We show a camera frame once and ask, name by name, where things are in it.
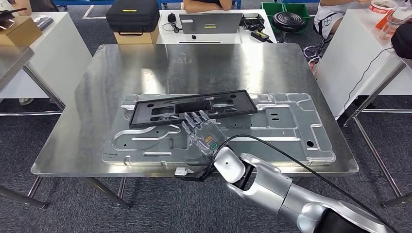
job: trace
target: computer mouse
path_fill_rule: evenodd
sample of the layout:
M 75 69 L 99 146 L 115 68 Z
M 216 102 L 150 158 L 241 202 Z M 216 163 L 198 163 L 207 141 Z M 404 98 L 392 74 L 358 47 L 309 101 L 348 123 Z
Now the computer mouse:
M 174 13 L 170 13 L 170 14 L 168 15 L 168 22 L 169 22 L 169 23 L 174 23 L 174 22 L 176 22 L 176 16 L 174 15 Z

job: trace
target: floor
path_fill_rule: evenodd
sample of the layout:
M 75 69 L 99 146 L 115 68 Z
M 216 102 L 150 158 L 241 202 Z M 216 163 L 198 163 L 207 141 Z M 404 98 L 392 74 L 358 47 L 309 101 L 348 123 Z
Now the floor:
M 244 9 L 259 8 L 256 0 L 243 1 Z M 69 13 L 90 52 L 100 44 L 115 43 L 104 19 L 81 19 L 85 6 L 69 7 Z M 89 16 L 104 15 L 107 7 L 93 9 Z M 316 12 L 316 4 L 309 5 Z M 319 36 L 308 30 L 304 35 L 288 35 L 287 42 L 301 47 L 316 44 Z M 412 97 L 379 97 L 378 108 L 412 108 Z M 4 100 L 0 112 L 54 110 L 46 99 L 21 107 L 17 100 Z M 0 184 L 27 193 L 35 176 L 30 167 L 46 142 L 58 116 L 0 117 Z M 412 116 L 363 114 L 360 120 L 376 149 L 403 193 L 411 192 Z M 382 200 L 394 197 L 354 123 L 341 127 L 360 171 L 349 177 L 329 178 L 332 182 L 374 209 L 399 232 L 411 231 L 412 203 L 386 209 Z M 120 178 L 99 179 L 117 190 Z M 316 178 L 305 188 L 326 197 L 347 200 Z M 188 183 L 173 178 L 128 179 L 124 193 L 130 210 L 123 210 L 77 178 L 47 178 L 36 198 L 50 202 L 47 210 L 38 210 L 5 198 L 0 199 L 0 232 L 27 233 L 110 233 L 110 232 L 236 232 L 297 233 L 299 230 L 280 217 L 231 195 L 223 179 L 212 177 L 204 183 Z

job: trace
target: green crate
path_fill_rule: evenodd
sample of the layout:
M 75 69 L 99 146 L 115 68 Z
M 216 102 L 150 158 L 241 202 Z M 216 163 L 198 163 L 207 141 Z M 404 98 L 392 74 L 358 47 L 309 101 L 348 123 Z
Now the green crate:
M 272 26 L 272 31 L 274 33 L 281 33 L 282 31 L 275 28 L 272 25 L 272 18 L 276 13 L 285 12 L 285 6 L 283 3 L 275 3 L 275 2 L 262 2 L 261 9 L 265 10 L 266 15 L 268 16 L 269 23 Z
M 309 15 L 308 10 L 306 9 L 306 5 L 299 4 L 299 3 L 287 3 L 287 4 L 284 4 L 284 7 L 285 7 L 285 11 L 299 15 L 300 17 L 302 17 L 302 19 L 306 23 L 306 26 L 304 29 L 298 32 L 295 32 L 295 33 L 298 33 L 298 34 L 305 33 L 306 27 L 309 25 L 309 22 L 310 22 L 310 15 Z

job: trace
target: robot finger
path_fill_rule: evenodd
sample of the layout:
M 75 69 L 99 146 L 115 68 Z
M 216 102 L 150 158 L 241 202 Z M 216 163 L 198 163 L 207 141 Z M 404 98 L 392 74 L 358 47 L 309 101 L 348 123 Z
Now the robot finger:
M 193 131 L 194 128 L 196 128 L 196 123 L 190 118 L 189 114 L 183 113 L 183 116 L 185 117 L 186 121 L 189 124 L 189 128 Z
M 209 116 L 205 112 L 203 112 L 203 110 L 199 110 L 199 114 L 204 121 L 208 121 L 210 119 Z
M 202 123 L 202 119 L 200 119 L 200 117 L 196 113 L 192 113 L 192 117 L 198 125 Z
M 183 127 L 183 129 L 185 129 L 185 131 L 186 131 L 188 134 L 191 134 L 191 133 L 192 133 L 192 130 L 189 129 L 189 126 L 188 126 L 184 121 L 182 121 L 182 127 Z

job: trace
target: white table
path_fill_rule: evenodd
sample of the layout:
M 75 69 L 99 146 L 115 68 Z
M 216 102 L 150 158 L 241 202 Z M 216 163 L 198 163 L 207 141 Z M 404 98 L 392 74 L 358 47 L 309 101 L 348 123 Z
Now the white table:
M 32 13 L 51 16 L 54 22 L 30 45 L 34 56 L 27 67 L 64 103 L 74 93 L 91 60 L 83 39 L 67 12 Z M 0 99 L 48 98 L 39 86 L 20 70 L 0 91 Z
M 202 44 L 207 43 L 223 43 L 223 44 L 242 44 L 242 43 L 261 43 L 257 39 L 254 39 L 250 35 L 250 31 L 246 31 L 243 27 L 239 27 L 237 33 L 234 34 L 196 34 L 196 39 L 192 39 L 192 34 L 183 34 L 182 31 L 179 33 L 168 32 L 162 29 L 162 25 L 168 23 L 167 16 L 169 13 L 174 13 L 176 15 L 176 26 L 182 28 L 180 23 L 179 14 L 185 14 L 186 11 L 184 10 L 161 10 L 160 11 L 160 19 L 159 19 L 159 37 L 157 38 L 157 44 L 182 44 L 184 42 L 197 42 Z M 265 20 L 263 32 L 269 35 L 270 40 L 276 43 L 275 35 L 273 34 L 270 22 L 264 10 L 216 10 L 216 11 L 208 11 L 207 13 L 258 13 L 260 14 L 263 19 Z M 164 26 L 168 30 L 172 27 L 170 25 Z
M 394 50 L 384 51 L 371 64 L 347 101 L 369 63 L 382 50 L 391 47 L 390 40 L 380 39 L 379 30 L 375 28 L 382 17 L 368 9 L 347 10 L 316 69 L 315 77 L 336 119 L 356 96 L 370 95 L 402 63 Z M 412 95 L 411 86 L 412 70 L 407 67 L 380 95 Z

